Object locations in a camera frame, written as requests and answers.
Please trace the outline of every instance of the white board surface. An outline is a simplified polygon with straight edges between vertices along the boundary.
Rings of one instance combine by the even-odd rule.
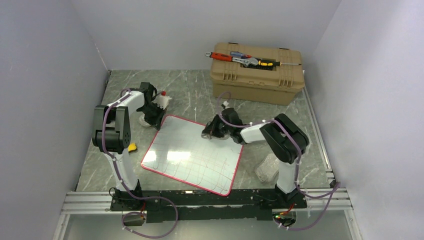
[[[199,123],[167,115],[141,166],[189,185],[227,196],[243,146],[231,138],[204,139]]]

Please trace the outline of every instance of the white wall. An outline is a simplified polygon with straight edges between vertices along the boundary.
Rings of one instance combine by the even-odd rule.
[[[311,58],[340,0],[72,0],[108,69],[209,69],[218,42]]]
[[[365,240],[424,238],[424,2],[343,0],[306,83]]]
[[[69,0],[2,0],[0,76],[0,239],[49,240],[107,71]]]

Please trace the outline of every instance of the black mounting plate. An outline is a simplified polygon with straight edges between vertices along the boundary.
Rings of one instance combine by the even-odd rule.
[[[178,206],[179,220],[244,219],[270,220],[272,209],[295,209],[307,207],[306,199],[296,194],[290,203],[279,199],[274,188],[232,189],[228,196],[219,196],[206,190],[142,191],[144,197],[162,196]],[[111,211],[133,211],[123,204],[112,202]],[[147,223],[160,223],[175,219],[174,208],[167,201],[146,201]]]

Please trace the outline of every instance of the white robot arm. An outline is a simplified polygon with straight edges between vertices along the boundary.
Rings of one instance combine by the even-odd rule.
[[[107,116],[107,123],[114,122],[115,125],[105,128],[105,146],[113,157],[106,153],[104,155],[112,169],[114,169],[113,161],[116,161],[121,178],[132,191],[138,185],[138,178],[133,171],[128,154],[128,146],[131,141],[130,116],[134,112],[143,112],[144,121],[159,130],[170,99],[169,96],[162,95],[161,92],[158,93],[150,83],[142,82],[140,88],[128,89],[118,100],[108,105],[98,105],[94,110],[92,142],[103,152],[102,127],[104,115],[109,106],[115,105]],[[113,171],[113,174],[116,180],[116,188],[125,191],[116,171]]]
[[[259,124],[244,125],[234,108],[226,107],[225,104],[223,104],[223,107],[222,118],[217,114],[202,131],[202,138],[225,139],[229,135],[238,144],[266,141],[280,160],[275,190],[280,193],[284,202],[290,203],[293,197],[298,194],[294,181],[297,177],[296,160],[298,158],[298,151],[295,146],[275,122],[263,120]],[[305,153],[309,144],[306,134],[283,113],[276,116],[273,121],[282,125],[300,147],[302,154]]]

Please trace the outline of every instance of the wire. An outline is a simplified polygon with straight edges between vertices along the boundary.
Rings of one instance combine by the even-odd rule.
[[[275,202],[275,201],[277,201],[277,199],[273,199],[273,200],[271,200],[271,199],[268,199],[268,198],[263,197],[263,196],[258,195],[258,194],[256,194],[255,196],[260,197],[261,199],[263,199],[263,200],[267,200],[267,201],[269,201],[269,202]]]
[[[330,194],[330,197],[328,198],[327,204],[325,205],[324,209],[321,211],[321,213],[319,214],[319,216],[315,219],[315,221],[312,224],[310,224],[308,226],[304,226],[304,227],[287,228],[287,230],[291,230],[291,231],[303,231],[303,230],[308,230],[308,229],[312,228],[313,226],[315,226],[321,220],[321,218],[324,216],[324,213],[327,211],[327,208],[330,205],[330,201],[331,201],[331,198],[332,197],[333,197],[333,193]]]
[[[253,125],[257,125],[257,124],[263,123],[263,121],[260,121],[260,122],[255,122],[255,123],[251,123],[251,124],[247,124],[247,125],[234,125],[234,124],[226,121],[224,119],[224,117],[222,116],[222,113],[221,113],[220,108],[219,108],[221,98],[225,94],[228,94],[229,95],[228,100],[230,100],[231,99],[231,92],[229,92],[229,91],[225,91],[225,92],[221,93],[218,96],[217,100],[216,100],[216,111],[217,111],[217,114],[218,114],[219,118],[225,124],[227,124],[228,126],[234,127],[234,128],[247,128],[247,127],[250,127],[250,126],[253,126]],[[304,196],[306,196],[306,197],[308,197],[310,199],[321,199],[323,197],[326,197],[326,196],[330,195],[330,197],[328,198],[327,204],[325,205],[325,207],[322,210],[321,214],[319,215],[319,217],[317,218],[317,220],[314,223],[312,223],[311,225],[306,226],[306,227],[294,228],[294,229],[290,228],[290,230],[294,230],[294,231],[310,229],[313,226],[315,226],[315,224],[317,224],[317,222],[323,217],[324,213],[326,212],[326,210],[327,210],[327,208],[328,208],[328,206],[330,204],[330,201],[331,201],[331,198],[332,198],[333,194],[340,187],[340,182],[337,182],[336,185],[334,186],[334,188],[331,191],[329,191],[329,192],[327,192],[327,193],[325,193],[323,195],[320,195],[320,196],[312,196],[312,195],[309,195],[306,192],[302,191],[301,188],[300,188],[300,186],[298,185],[299,165],[301,164],[302,150],[299,147],[299,145],[296,143],[296,141],[293,139],[293,137],[289,134],[289,132],[283,127],[283,125],[281,125],[281,123],[279,123],[275,119],[270,119],[270,120],[265,121],[265,123],[271,123],[271,122],[275,123],[282,130],[282,132],[286,135],[286,137],[288,138],[288,140],[290,140],[290,142],[293,144],[293,146],[297,150],[297,160],[295,161],[296,166],[295,166],[295,170],[294,170],[294,172],[295,172],[294,173],[294,185],[296,186],[297,191],[299,191],[302,195],[304,195]]]
[[[115,173],[116,173],[116,176],[117,176],[118,180],[120,181],[120,183],[122,184],[123,188],[128,192],[128,194],[132,198],[137,199],[137,200],[151,200],[151,199],[165,200],[165,201],[169,202],[171,204],[171,206],[174,208],[174,210],[175,210],[175,222],[174,222],[173,226],[171,227],[171,229],[169,231],[167,231],[166,233],[164,233],[162,235],[159,235],[159,236],[145,235],[145,234],[142,234],[140,232],[134,231],[134,230],[130,229],[129,227],[125,226],[125,222],[124,221],[125,221],[125,218],[127,218],[128,216],[138,215],[138,216],[141,216],[141,217],[145,218],[146,216],[142,212],[132,211],[132,212],[129,212],[129,213],[125,214],[122,217],[122,219],[121,219],[121,224],[122,224],[122,227],[123,227],[122,229],[125,229],[128,232],[131,232],[133,234],[136,234],[136,235],[141,236],[141,237],[144,237],[144,238],[148,238],[148,239],[160,239],[160,238],[163,238],[163,237],[169,235],[175,229],[175,227],[177,226],[177,222],[178,222],[178,209],[177,209],[177,206],[175,206],[175,204],[171,200],[169,200],[168,198],[163,197],[163,196],[139,197],[139,196],[135,196],[133,193],[131,193],[131,190],[125,184],[125,182],[122,179],[121,174],[120,174],[120,172],[118,170],[118,165],[117,165],[117,159],[116,159],[116,157],[106,149],[105,132],[106,132],[106,122],[107,122],[107,119],[108,119],[109,112],[111,111],[112,108],[116,107],[119,103],[122,103],[123,101],[125,101],[126,99],[128,99],[130,97],[130,95],[131,95],[131,90],[129,90],[129,89],[124,89],[124,90],[127,91],[126,94],[124,96],[122,96],[120,99],[118,99],[118,101],[115,101],[113,104],[111,104],[107,108],[106,112],[104,113],[103,125],[102,125],[102,129],[101,129],[101,146],[102,146],[103,152],[112,159],[113,168],[115,170]]]
[[[279,214],[280,215],[287,215],[287,214],[289,214],[290,213],[290,211],[293,209],[295,207],[295,204],[294,203],[292,203],[291,205],[290,205],[290,207],[288,208],[288,210],[287,211],[282,211],[282,212],[280,212]]]

